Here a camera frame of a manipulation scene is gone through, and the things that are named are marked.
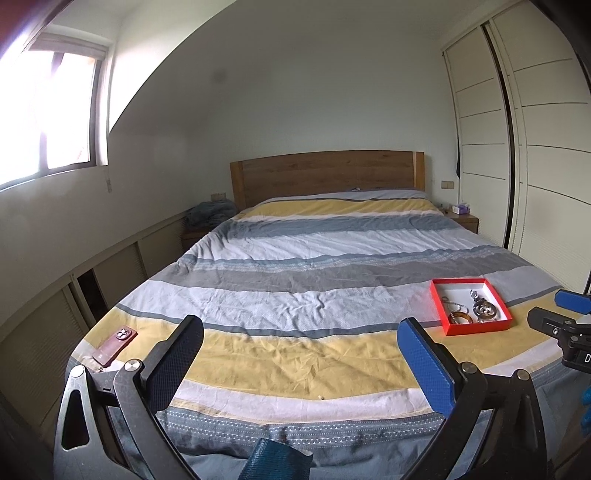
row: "jewelry tray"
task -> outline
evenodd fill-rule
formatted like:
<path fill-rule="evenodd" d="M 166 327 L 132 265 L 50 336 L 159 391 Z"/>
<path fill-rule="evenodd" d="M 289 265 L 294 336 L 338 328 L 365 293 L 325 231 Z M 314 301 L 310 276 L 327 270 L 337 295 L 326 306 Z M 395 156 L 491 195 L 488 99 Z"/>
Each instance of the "jewelry tray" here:
<path fill-rule="evenodd" d="M 445 335 L 499 332 L 511 326 L 513 320 L 511 313 L 495 288 L 485 278 L 435 278 L 431 281 L 430 290 Z M 477 291 L 480 297 L 484 297 L 496 307 L 497 314 L 494 320 L 477 322 L 477 317 L 472 310 L 474 300 L 470 296 L 471 290 Z M 457 323 L 450 323 L 448 319 L 450 308 L 441 302 L 442 297 L 447 297 L 449 302 L 466 306 L 474 323 L 468 323 L 465 319 L 456 319 Z"/>

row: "bed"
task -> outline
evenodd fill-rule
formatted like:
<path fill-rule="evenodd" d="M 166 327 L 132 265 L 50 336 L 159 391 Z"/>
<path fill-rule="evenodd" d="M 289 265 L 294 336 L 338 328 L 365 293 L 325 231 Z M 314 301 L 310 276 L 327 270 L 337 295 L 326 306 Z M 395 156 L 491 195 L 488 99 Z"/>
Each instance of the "bed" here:
<path fill-rule="evenodd" d="M 128 325 L 139 335 L 108 367 L 119 369 L 196 314 L 202 350 L 158 418 L 202 478 L 237 478 L 266 437 L 313 452 L 311 478 L 395 479 L 441 422 L 397 348 L 398 323 L 414 316 L 459 361 L 531 372 L 556 454 L 589 381 L 561 366 L 556 342 L 526 316 L 534 306 L 571 314 L 554 305 L 560 286 L 445 218 L 424 192 L 421 152 L 284 155 L 230 169 L 241 212 L 121 300 L 70 367 L 98 370 L 94 349 Z M 487 278 L 514 324 L 443 336 L 428 290 L 439 277 Z"/>

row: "yellow stripe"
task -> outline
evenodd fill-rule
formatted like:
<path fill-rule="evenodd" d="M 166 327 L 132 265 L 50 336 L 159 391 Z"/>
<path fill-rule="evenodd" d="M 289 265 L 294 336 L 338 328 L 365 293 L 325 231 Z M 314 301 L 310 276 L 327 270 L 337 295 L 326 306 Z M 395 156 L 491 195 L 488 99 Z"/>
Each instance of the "yellow stripe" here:
<path fill-rule="evenodd" d="M 504 332 L 445 337 L 440 327 L 429 335 L 443 343 L 460 362 L 485 369 L 513 358 L 548 337 L 531 330 L 527 313 L 540 306 L 558 313 L 554 293 L 512 307 L 514 324 Z M 175 325 L 163 320 L 133 317 L 111 310 L 90 331 L 86 340 L 100 345 L 112 332 L 128 325 L 139 333 L 118 360 L 145 358 Z M 203 347 L 187 378 L 214 387 L 277 397 L 317 400 L 342 398 L 416 387 L 396 342 L 396 332 L 333 336 L 322 340 L 284 337 L 249 337 L 206 330 Z"/>
<path fill-rule="evenodd" d="M 265 203 L 245 213 L 241 218 L 252 216 L 283 217 L 290 215 L 348 215 L 351 213 L 388 213 L 421 210 L 436 212 L 435 206 L 425 199 L 405 200 L 366 200 L 348 202 L 346 200 L 289 200 Z"/>

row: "striped duvet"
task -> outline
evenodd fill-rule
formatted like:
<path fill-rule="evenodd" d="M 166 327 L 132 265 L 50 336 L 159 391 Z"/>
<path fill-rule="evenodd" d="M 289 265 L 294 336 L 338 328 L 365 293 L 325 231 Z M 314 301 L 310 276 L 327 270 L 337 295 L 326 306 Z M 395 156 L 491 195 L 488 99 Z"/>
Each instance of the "striped duvet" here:
<path fill-rule="evenodd" d="M 428 290 L 439 277 L 487 278 L 514 324 L 444 337 Z M 397 348 L 400 320 L 416 317 L 459 361 L 487 372 L 529 370 L 550 412 L 584 383 L 556 362 L 554 340 L 527 327 L 534 306 L 569 314 L 553 303 L 558 288 L 445 218 L 423 192 L 272 199 L 221 224 L 124 298 L 71 365 L 98 369 L 93 349 L 128 325 L 139 335 L 109 367 L 118 369 L 198 315 L 202 350 L 159 419 L 202 478 L 236 478 L 260 437 L 312 451 L 312 478 L 398 478 L 441 421 Z M 545 416 L 550 450 L 573 408 L 565 419 Z"/>

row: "bangle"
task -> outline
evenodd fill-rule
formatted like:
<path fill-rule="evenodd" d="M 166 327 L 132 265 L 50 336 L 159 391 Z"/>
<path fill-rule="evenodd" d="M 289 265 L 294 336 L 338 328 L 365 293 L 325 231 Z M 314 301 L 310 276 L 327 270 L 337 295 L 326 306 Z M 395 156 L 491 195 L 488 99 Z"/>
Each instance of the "bangle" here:
<path fill-rule="evenodd" d="M 447 317 L 447 319 L 449 320 L 449 323 L 452 323 L 454 325 L 460 325 L 459 323 L 456 322 L 456 317 L 467 320 L 468 323 L 474 323 L 474 319 L 472 317 L 470 317 L 467 313 L 461 312 L 460 310 L 456 310 L 455 312 L 451 312 L 449 314 L 449 316 Z"/>

